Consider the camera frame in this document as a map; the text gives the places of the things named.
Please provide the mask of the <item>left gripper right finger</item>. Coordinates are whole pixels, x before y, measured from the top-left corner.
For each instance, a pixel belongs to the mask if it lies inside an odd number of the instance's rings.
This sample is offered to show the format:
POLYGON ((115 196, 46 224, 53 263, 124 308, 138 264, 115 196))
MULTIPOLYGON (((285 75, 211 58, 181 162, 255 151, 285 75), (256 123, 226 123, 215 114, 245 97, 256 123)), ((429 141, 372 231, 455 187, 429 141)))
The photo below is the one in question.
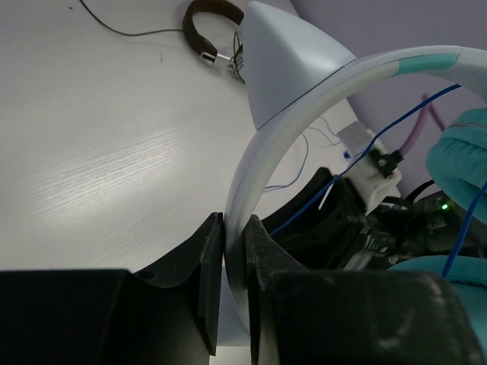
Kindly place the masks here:
POLYGON ((485 286, 427 271, 312 271, 245 229, 254 364, 484 364, 485 286))

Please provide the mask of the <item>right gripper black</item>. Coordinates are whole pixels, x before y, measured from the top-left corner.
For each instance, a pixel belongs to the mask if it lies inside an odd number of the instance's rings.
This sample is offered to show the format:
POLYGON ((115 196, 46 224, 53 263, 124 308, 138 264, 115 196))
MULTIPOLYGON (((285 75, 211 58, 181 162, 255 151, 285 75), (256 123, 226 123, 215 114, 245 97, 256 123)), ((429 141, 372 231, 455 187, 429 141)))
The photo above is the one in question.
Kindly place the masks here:
POLYGON ((462 218, 442 193, 417 202, 387 195, 370 213, 348 178, 341 178, 289 225, 285 221, 332 180, 318 169, 288 203, 263 220, 271 238, 303 266, 359 270, 370 258, 383 262, 446 255, 462 218))

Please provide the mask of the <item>teal cat-ear headphones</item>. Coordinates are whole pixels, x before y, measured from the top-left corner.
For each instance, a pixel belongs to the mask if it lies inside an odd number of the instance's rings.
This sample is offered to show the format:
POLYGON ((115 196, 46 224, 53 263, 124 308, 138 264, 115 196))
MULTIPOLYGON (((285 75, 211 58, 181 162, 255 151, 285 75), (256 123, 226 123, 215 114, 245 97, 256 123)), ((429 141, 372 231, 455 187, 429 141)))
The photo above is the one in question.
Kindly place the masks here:
MULTIPOLYGON (((454 83, 448 91, 432 95, 431 101, 460 85, 486 103, 486 51, 436 45, 357 59, 308 22, 255 1, 247 5, 243 41, 243 68, 256 134, 234 174, 224 227, 229 288, 240 320, 250 332, 244 228, 296 138, 345 98, 398 75, 424 73, 454 83)), ((473 215, 486 224, 486 192, 480 195, 486 184, 486 111, 461 114, 428 152, 426 163, 437 185, 468 209, 467 217, 473 215)))

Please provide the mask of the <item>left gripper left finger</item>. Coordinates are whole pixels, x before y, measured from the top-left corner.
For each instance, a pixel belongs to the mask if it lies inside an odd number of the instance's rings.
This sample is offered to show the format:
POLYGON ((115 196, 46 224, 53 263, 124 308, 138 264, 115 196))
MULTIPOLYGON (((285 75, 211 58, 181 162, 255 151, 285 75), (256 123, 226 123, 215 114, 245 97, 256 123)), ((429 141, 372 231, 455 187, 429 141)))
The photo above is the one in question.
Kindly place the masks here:
POLYGON ((1 273, 3 364, 207 364, 216 352, 223 216, 137 271, 1 273))

